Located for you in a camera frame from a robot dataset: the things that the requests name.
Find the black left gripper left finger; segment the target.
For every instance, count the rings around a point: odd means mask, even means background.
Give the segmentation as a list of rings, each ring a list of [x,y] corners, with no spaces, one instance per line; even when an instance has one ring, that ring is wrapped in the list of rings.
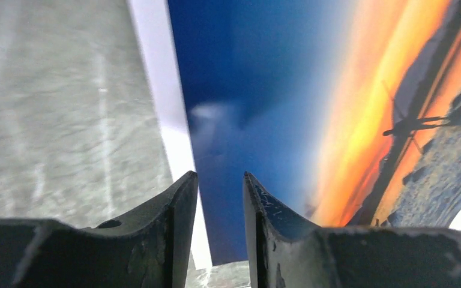
[[[197,203],[189,171],[95,228],[0,219],[0,287],[184,287]]]

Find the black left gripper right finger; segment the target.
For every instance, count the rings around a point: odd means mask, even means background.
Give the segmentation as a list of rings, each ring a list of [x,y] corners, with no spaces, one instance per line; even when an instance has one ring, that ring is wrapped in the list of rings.
[[[251,174],[243,203],[252,287],[461,287],[461,232],[320,227]]]

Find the sunset photo print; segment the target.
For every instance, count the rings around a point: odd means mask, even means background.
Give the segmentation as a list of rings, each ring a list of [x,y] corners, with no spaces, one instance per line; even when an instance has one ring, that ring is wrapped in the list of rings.
[[[461,1],[129,1],[191,264],[247,260],[254,174],[320,226],[461,229]]]

